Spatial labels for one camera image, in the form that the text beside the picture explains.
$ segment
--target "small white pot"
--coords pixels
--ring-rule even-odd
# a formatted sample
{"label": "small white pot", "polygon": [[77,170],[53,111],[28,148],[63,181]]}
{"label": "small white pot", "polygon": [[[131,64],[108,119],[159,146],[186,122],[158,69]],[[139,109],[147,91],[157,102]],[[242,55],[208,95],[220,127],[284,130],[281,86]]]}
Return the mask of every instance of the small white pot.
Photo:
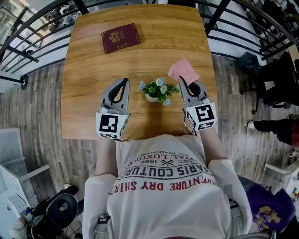
{"label": "small white pot", "polygon": [[157,97],[151,97],[149,94],[145,94],[145,97],[146,97],[147,101],[149,101],[151,103],[158,102],[158,98]]}

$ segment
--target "pink sticky note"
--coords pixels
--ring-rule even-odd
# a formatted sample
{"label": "pink sticky note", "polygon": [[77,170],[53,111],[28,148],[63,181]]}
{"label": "pink sticky note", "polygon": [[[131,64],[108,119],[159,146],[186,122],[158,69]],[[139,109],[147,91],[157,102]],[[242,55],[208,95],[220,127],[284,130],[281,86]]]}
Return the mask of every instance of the pink sticky note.
{"label": "pink sticky note", "polygon": [[192,68],[186,58],[174,63],[169,69],[168,76],[177,80],[181,76],[186,81],[187,85],[199,79],[199,75]]}

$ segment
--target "red book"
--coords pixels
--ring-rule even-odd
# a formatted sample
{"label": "red book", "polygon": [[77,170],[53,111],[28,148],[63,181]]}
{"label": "red book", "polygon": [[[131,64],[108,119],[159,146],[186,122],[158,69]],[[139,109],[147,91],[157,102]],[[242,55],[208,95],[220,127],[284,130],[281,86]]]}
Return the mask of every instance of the red book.
{"label": "red book", "polygon": [[103,32],[102,39],[106,54],[140,44],[140,37],[135,23]]}

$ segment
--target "floor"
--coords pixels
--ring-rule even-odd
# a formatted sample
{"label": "floor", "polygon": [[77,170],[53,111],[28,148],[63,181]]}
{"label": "floor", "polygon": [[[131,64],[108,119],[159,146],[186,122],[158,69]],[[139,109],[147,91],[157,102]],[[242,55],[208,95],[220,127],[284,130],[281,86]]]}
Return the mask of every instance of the floor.
{"label": "floor", "polygon": [[[248,87],[246,75],[236,61],[212,55],[218,89],[219,136],[236,172],[255,182],[261,180],[265,162],[284,166],[291,147],[277,140],[275,135],[248,130],[248,120],[278,120],[290,113],[299,114],[299,107],[291,109],[265,108],[252,115],[255,93],[239,93]],[[32,180],[39,199],[52,196],[71,183],[80,188],[77,199],[84,195],[84,183],[94,174],[96,141],[63,140],[61,137],[60,99],[64,63],[46,67],[29,75],[25,91],[20,88],[0,96],[0,128],[19,127],[28,171],[49,163],[49,172]],[[74,221],[67,235],[80,227]]]}

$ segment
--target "purple cloth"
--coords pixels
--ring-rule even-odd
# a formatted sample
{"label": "purple cloth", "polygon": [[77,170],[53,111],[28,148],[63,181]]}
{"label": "purple cloth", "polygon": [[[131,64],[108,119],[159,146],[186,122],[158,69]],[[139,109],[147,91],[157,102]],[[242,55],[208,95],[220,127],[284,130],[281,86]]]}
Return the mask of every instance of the purple cloth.
{"label": "purple cloth", "polygon": [[295,216],[295,206],[284,189],[273,195],[260,184],[255,184],[247,192],[247,197],[253,222],[260,231],[273,229],[281,232]]}

